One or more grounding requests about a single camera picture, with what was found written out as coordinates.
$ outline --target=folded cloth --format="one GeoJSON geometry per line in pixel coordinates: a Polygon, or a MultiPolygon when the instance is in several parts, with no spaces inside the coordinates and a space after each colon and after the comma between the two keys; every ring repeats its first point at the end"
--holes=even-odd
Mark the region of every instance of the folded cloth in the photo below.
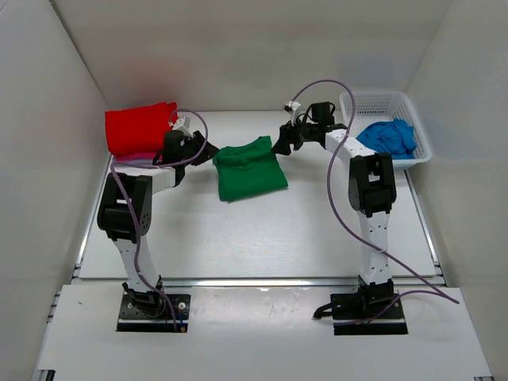
{"type": "Polygon", "coordinates": [[[378,121],[369,125],[356,139],[376,152],[390,153],[393,159],[413,159],[416,148],[413,129],[403,119],[378,121]]]}
{"type": "MultiPolygon", "coordinates": [[[[106,111],[106,140],[115,156],[155,152],[163,148],[164,133],[169,131],[169,116],[176,103],[157,103],[136,109],[106,111]]],[[[171,122],[178,116],[173,114],[171,122]]]]}
{"type": "Polygon", "coordinates": [[[213,162],[219,175],[221,201],[287,188],[286,176],[271,153],[270,137],[259,137],[243,147],[224,147],[213,162]]]}

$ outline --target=basket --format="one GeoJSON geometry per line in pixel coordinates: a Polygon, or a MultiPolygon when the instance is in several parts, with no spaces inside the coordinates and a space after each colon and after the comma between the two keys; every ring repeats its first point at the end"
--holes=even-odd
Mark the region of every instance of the basket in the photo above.
{"type": "MultiPolygon", "coordinates": [[[[353,91],[356,101],[356,116],[352,123],[351,135],[357,137],[372,123],[404,119],[414,127],[414,159],[393,160],[394,169],[405,170],[415,164],[429,161],[432,155],[429,142],[423,131],[423,124],[407,95],[401,91],[367,90],[353,91]]],[[[342,117],[348,124],[352,112],[351,97],[344,92],[340,97],[342,117]]]]}

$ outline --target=white table surface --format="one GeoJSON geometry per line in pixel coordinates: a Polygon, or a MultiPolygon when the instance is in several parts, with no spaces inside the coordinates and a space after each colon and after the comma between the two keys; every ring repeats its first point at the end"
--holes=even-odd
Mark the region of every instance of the white table surface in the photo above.
{"type": "Polygon", "coordinates": [[[38,368],[55,370],[55,381],[472,381],[491,375],[460,290],[445,291],[461,304],[432,295],[402,300],[407,335],[335,337],[329,319],[310,319],[329,302],[326,287],[193,287],[188,333],[171,334],[116,332],[118,284],[65,286],[38,368]]]}
{"type": "MultiPolygon", "coordinates": [[[[281,112],[202,113],[210,142],[219,148],[250,143],[270,135],[288,120],[281,112]]],[[[191,128],[201,129],[192,118],[191,128]]],[[[156,194],[148,245],[164,278],[355,277],[360,244],[339,225],[326,195],[330,154],[305,143],[290,156],[278,156],[289,188],[271,194],[221,202],[217,171],[210,162],[187,167],[182,183],[156,194]]],[[[397,201],[389,224],[389,251],[422,275],[435,275],[425,234],[410,188],[396,174],[397,201]]],[[[333,189],[338,209],[357,232],[360,224],[348,203],[348,170],[336,160],[333,189]]],[[[408,275],[396,264],[393,275],[408,275]]],[[[120,254],[92,225],[83,256],[81,279],[124,279],[120,254]]]]}

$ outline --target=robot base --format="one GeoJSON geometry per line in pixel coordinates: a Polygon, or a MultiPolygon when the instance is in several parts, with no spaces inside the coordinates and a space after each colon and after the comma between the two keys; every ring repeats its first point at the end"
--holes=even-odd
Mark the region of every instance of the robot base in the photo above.
{"type": "MultiPolygon", "coordinates": [[[[330,298],[336,305],[347,301],[349,294],[332,294],[330,298]]],[[[342,325],[347,321],[364,320],[379,314],[388,304],[389,301],[376,303],[367,306],[366,310],[360,307],[349,310],[341,310],[340,308],[332,308],[333,317],[333,333],[335,336],[358,336],[358,335],[406,335],[407,325],[404,318],[404,310],[402,303],[395,303],[387,312],[368,324],[358,325],[342,325]]]]}
{"type": "Polygon", "coordinates": [[[167,309],[157,317],[149,317],[139,311],[131,303],[130,297],[124,294],[121,298],[120,311],[118,312],[118,332],[166,332],[186,333],[189,326],[189,313],[191,310],[191,296],[189,294],[166,294],[176,313],[176,327],[173,325],[171,313],[167,309]]]}

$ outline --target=white enclosure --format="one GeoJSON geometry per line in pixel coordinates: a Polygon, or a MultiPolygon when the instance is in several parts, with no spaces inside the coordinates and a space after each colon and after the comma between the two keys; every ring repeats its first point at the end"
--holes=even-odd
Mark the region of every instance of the white enclosure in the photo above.
{"type": "MultiPolygon", "coordinates": [[[[159,253],[156,264],[167,285],[196,286],[189,290],[197,307],[194,332],[180,335],[178,350],[165,337],[137,334],[141,352],[160,356],[163,363],[153,375],[160,378],[165,367],[186,364],[186,353],[195,350],[202,359],[220,347],[239,360],[208,364],[209,377],[230,377],[228,367],[235,364],[252,379],[284,379],[286,374],[277,372],[296,363],[292,379],[308,379],[317,376],[303,367],[306,335],[311,335],[316,346],[328,350],[310,356],[327,378],[508,380],[506,36],[507,0],[0,0],[0,380],[25,381],[34,367],[56,368],[57,381],[140,379],[136,372],[151,368],[132,362],[120,374],[110,367],[111,361],[132,360],[140,352],[132,336],[112,334],[123,272],[94,219],[109,159],[106,110],[177,101],[194,110],[221,111],[205,114],[217,129],[219,146],[247,143],[260,134],[274,141],[287,119],[276,111],[320,78],[340,79],[354,90],[408,94],[433,158],[398,173],[398,216],[391,219],[396,230],[390,240],[397,256],[465,303],[408,298],[403,305],[409,336],[332,340],[331,328],[307,315],[314,300],[327,301],[328,286],[354,284],[356,264],[348,253],[359,246],[332,225],[325,152],[306,146],[300,156],[281,159],[290,189],[230,207],[230,213],[254,216],[243,225],[238,218],[217,224],[211,219],[227,205],[214,198],[216,171],[208,163],[189,170],[188,183],[158,194],[154,203],[160,225],[149,240],[159,253]],[[257,112],[232,113],[246,110],[257,112]],[[256,213],[273,213],[307,193],[312,197],[306,207],[274,216],[273,226],[256,219],[256,213]],[[191,195],[199,207],[190,207],[191,195]],[[170,216],[175,198],[177,214],[170,216]],[[185,214],[206,232],[197,240],[179,237],[178,231],[164,235],[164,227],[179,224],[185,214]],[[284,218],[293,219],[284,225],[284,218]],[[246,226],[251,236],[242,230],[246,226]],[[260,241],[260,249],[248,252],[247,259],[224,253],[222,236],[210,233],[213,227],[239,233],[245,247],[260,241]],[[283,242],[278,236],[261,240],[261,233],[279,227],[283,242]],[[294,232],[303,228],[309,230],[294,232]],[[333,240],[323,241],[323,232],[333,240]],[[179,238],[178,255],[164,255],[164,246],[179,238]],[[40,351],[54,295],[64,284],[40,351]],[[208,288],[262,285],[314,288],[208,288]],[[249,309],[256,304],[259,310],[249,309]],[[222,306],[228,314],[218,312],[222,306]],[[246,344],[255,339],[264,352],[246,344]],[[243,352],[232,350],[238,345],[243,352]],[[164,361],[160,348],[177,355],[164,361]],[[327,368],[336,363],[331,352],[344,353],[339,363],[346,367],[362,350],[368,358],[379,352],[381,357],[343,374],[327,368]],[[282,363],[271,359],[283,352],[288,357],[282,363]],[[430,363],[415,356],[428,356],[430,363]],[[403,359],[406,367],[395,375],[377,373],[388,357],[403,359]],[[94,361],[97,367],[81,368],[94,361]],[[412,371],[420,372],[418,377],[411,377],[412,371]]],[[[340,92],[334,85],[315,87],[302,103],[338,105],[340,92]]],[[[345,173],[338,164],[337,188],[345,187],[345,173]]],[[[337,199],[341,210],[349,208],[345,194],[337,199]]],[[[345,213],[353,221],[354,213],[345,213]]],[[[394,267],[394,274],[397,287],[420,287],[400,268],[394,267]]],[[[191,370],[177,374],[206,378],[200,367],[191,370]]]]}

